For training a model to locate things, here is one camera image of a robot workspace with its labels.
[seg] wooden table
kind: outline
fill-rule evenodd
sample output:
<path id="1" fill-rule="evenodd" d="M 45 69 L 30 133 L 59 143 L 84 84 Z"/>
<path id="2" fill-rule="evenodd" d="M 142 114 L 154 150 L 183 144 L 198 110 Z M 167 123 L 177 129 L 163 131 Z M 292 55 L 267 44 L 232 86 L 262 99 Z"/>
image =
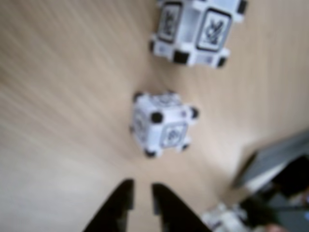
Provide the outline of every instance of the wooden table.
<path id="1" fill-rule="evenodd" d="M 222 70 L 153 57 L 157 19 L 155 0 L 1 0 L 1 231 L 82 231 L 132 177 L 128 231 L 158 232 L 151 183 L 200 214 L 253 150 L 309 126 L 309 1 L 250 1 Z M 166 89 L 201 117 L 189 150 L 146 159 L 132 95 Z"/>

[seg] small white cube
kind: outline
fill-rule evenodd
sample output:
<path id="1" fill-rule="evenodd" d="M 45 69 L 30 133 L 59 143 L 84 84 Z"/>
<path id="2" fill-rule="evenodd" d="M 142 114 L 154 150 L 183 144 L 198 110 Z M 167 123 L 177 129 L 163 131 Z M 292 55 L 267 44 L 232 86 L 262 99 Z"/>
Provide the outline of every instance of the small white cube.
<path id="1" fill-rule="evenodd" d="M 161 17 L 150 49 L 159 57 L 192 66 L 222 67 L 233 22 L 241 22 L 246 0 L 158 0 Z"/>
<path id="2" fill-rule="evenodd" d="M 177 93 L 137 93 L 130 130 L 147 156 L 159 157 L 165 148 L 182 151 L 189 146 L 187 129 L 197 117 L 198 110 L 182 104 Z"/>

